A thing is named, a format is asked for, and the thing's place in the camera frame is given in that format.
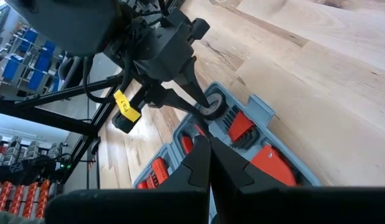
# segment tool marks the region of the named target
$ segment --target wooden floor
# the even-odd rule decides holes
[[[203,88],[263,99],[277,113],[270,129],[323,184],[385,185],[385,0],[187,0],[182,10],[211,25],[193,45]],[[183,116],[146,107],[129,135],[108,120],[102,188],[130,188]]]

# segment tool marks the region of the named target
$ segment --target wheel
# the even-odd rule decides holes
[[[213,93],[207,97],[210,107],[201,106],[199,112],[209,121],[213,121],[223,115],[227,109],[226,98],[223,94]]]

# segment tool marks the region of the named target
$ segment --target yellow label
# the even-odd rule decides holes
[[[113,95],[119,107],[120,113],[132,122],[135,122],[141,114],[130,106],[128,98],[120,91],[116,91]]]

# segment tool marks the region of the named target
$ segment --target gray tool case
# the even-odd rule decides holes
[[[232,145],[231,138],[227,133],[227,125],[225,117],[227,113],[230,113],[236,108],[248,117],[256,125],[259,131],[259,138],[247,149],[235,149],[242,157],[251,161],[252,158],[266,145],[270,144],[274,148],[278,149],[278,152],[282,154],[288,161],[288,164],[295,172],[300,174],[301,185],[320,186],[320,181],[314,176],[310,169],[297,158],[269,129],[268,124],[273,118],[275,112],[266,105],[257,96],[251,95],[248,104],[244,106],[235,96],[233,96],[227,89],[225,89],[220,83],[212,83],[205,91],[205,95],[209,96],[213,93],[221,93],[226,98],[228,108],[221,117],[209,122],[209,130],[213,136],[219,138],[222,142],[228,146]],[[137,185],[145,180],[149,174],[153,173],[151,168],[152,162],[161,157],[168,165],[168,174],[171,175],[181,161],[186,157],[186,153],[181,145],[182,132],[192,133],[192,136],[198,135],[197,130],[194,127],[193,115],[187,114],[181,121],[180,125],[173,133],[173,142],[171,144],[165,144],[158,151],[158,153],[149,161],[148,165],[143,169],[141,174],[135,180],[133,186],[137,188]],[[209,209],[209,222],[216,215],[216,207],[214,204],[213,194],[211,192],[210,209]]]

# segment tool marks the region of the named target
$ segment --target tool case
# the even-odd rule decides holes
[[[243,105],[235,96],[233,96],[227,89],[225,89],[220,83],[212,83],[205,91],[205,95],[208,97],[214,93],[220,93],[226,101],[227,108],[225,111],[215,120],[207,121],[209,125],[209,131],[211,134],[219,138],[222,142],[237,151],[242,157],[248,161],[252,161],[261,150],[264,150],[266,146],[271,146],[276,149],[277,154],[288,164],[295,177],[299,180],[299,185],[312,185],[320,186],[320,181],[314,176],[310,169],[297,158],[287,147],[284,145],[269,129],[268,124],[273,118],[275,112],[266,105],[257,96],[251,95],[249,97],[247,105]],[[238,145],[237,142],[233,142],[233,133],[230,130],[235,126],[233,119],[243,116],[251,121],[254,126],[250,129],[249,135],[245,135],[240,139]],[[173,133],[173,142],[171,144],[165,144],[158,151],[158,153],[150,160],[148,165],[143,169],[142,173],[137,177],[134,182],[134,188],[138,188],[138,184],[145,181],[150,174],[153,173],[152,163],[157,158],[162,158],[166,161],[168,168],[168,174],[171,175],[181,161],[186,157],[186,151],[183,148],[181,138],[184,133],[188,133],[191,138],[199,134],[199,131],[194,126],[194,116],[187,114],[181,121],[180,125]],[[209,209],[209,223],[216,215],[216,207],[214,204],[213,194],[210,196],[210,209]]]

